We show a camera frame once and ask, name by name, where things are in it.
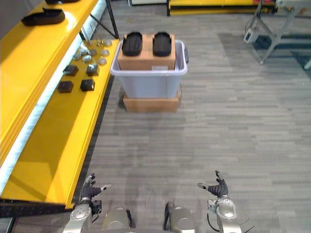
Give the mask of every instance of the plastic storage tub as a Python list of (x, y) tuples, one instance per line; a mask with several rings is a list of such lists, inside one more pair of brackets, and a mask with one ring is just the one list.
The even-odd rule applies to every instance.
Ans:
[(120, 41), (110, 68), (111, 75), (117, 77), (129, 98), (175, 98), (180, 79), (188, 71), (188, 53), (180, 40), (175, 40), (175, 70), (120, 70), (118, 54)]

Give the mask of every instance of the cardboard base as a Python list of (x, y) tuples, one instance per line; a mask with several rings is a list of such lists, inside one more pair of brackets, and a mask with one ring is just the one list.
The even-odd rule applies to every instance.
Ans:
[(130, 113), (175, 113), (179, 106), (179, 96), (172, 99), (130, 99), (124, 95), (125, 108)]

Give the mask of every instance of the cardboard box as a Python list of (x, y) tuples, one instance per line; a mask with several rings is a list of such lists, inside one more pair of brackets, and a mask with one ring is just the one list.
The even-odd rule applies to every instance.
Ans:
[(124, 95), (123, 102), (130, 113), (175, 113), (180, 103), (178, 94), (172, 99), (130, 99)]
[(142, 50), (138, 56), (125, 56), (120, 50), (118, 54), (118, 62), (121, 70), (154, 70), (154, 69), (175, 69), (175, 37), (172, 38), (172, 52), (166, 57), (157, 57), (152, 53), (153, 34), (142, 35)]

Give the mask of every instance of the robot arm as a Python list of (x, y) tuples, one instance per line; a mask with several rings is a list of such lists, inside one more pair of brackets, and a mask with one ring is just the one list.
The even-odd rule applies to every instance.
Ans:
[(219, 171), (215, 171), (218, 185), (209, 186), (198, 183), (202, 189), (208, 190), (211, 194), (216, 195), (218, 200), (208, 200), (208, 210), (217, 215), (217, 224), (220, 233), (242, 233), (240, 225), (236, 221), (238, 217), (235, 204), (228, 196), (228, 187)]
[(87, 233), (94, 214), (102, 211), (100, 200), (92, 201), (92, 198), (102, 191), (109, 189), (112, 185), (93, 187), (95, 184), (94, 173), (89, 175), (81, 189), (79, 201), (75, 204), (74, 210), (70, 214), (70, 220), (65, 226), (63, 233)]

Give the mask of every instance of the yellow platform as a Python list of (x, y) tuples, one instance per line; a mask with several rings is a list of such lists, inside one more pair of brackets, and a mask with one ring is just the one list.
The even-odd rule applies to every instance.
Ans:
[(171, 6), (232, 6), (253, 4), (253, 0), (170, 0)]
[[(100, 66), (99, 76), (93, 76), (95, 90), (82, 92), (82, 79), (89, 79), (87, 65), (80, 59), (71, 65), (79, 68), (75, 77), (63, 76), (62, 81), (74, 83), (71, 93), (54, 91), (44, 109), (1, 198), (49, 202), (72, 207), (86, 151), (110, 77), (110, 66), (119, 40), (109, 48), (107, 64)], [(103, 47), (93, 46), (100, 51)]]
[[(200, 15), (200, 14), (230, 14), (230, 13), (254, 13), (254, 9), (180, 9), (170, 12), (171, 16)], [(261, 12), (268, 13), (269, 9), (262, 9)]]
[(98, 0), (39, 4), (62, 8), (66, 19), (55, 25), (26, 27), (19, 22), (0, 41), (0, 166), (60, 61)]
[[(253, 13), (259, 1), (255, 0), (170, 0), (167, 4), (169, 15), (190, 14), (227, 14), (227, 13)], [(272, 12), (272, 1), (266, 1), (262, 12)]]

